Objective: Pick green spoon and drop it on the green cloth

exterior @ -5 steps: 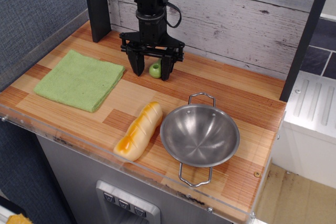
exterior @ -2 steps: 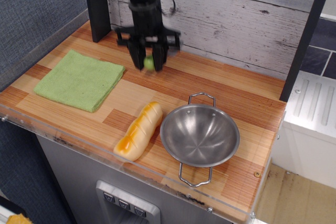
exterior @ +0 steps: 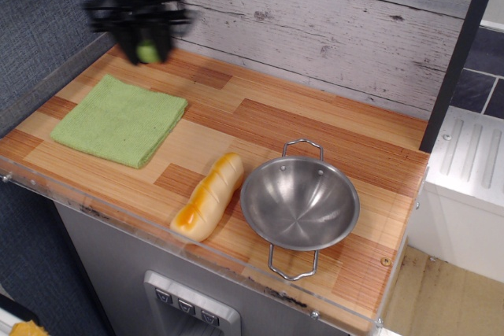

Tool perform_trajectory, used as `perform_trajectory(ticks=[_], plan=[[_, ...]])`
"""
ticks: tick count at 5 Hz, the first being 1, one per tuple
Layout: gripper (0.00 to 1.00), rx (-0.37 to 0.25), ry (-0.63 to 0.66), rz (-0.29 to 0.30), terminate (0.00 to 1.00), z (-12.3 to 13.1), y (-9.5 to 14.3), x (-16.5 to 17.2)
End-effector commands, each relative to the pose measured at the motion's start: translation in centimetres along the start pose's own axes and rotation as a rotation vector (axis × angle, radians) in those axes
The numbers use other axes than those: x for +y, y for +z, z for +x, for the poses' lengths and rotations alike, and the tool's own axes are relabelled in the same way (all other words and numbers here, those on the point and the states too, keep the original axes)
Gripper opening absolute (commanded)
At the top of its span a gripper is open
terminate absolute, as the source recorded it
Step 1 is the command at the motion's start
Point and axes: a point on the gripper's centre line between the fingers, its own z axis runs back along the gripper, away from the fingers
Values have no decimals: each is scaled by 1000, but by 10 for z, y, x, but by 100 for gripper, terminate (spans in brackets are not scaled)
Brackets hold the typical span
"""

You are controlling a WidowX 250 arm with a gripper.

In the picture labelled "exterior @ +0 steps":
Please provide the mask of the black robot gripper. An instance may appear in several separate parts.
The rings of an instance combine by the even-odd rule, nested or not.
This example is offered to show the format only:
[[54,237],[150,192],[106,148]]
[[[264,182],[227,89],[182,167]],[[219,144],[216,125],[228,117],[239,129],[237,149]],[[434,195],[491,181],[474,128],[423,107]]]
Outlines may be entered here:
[[165,62],[172,49],[170,29],[176,35],[185,34],[194,14],[185,9],[183,0],[88,0],[83,9],[94,31],[112,31],[113,37],[133,65],[140,59],[136,49],[139,38],[134,28],[151,28],[157,55]]

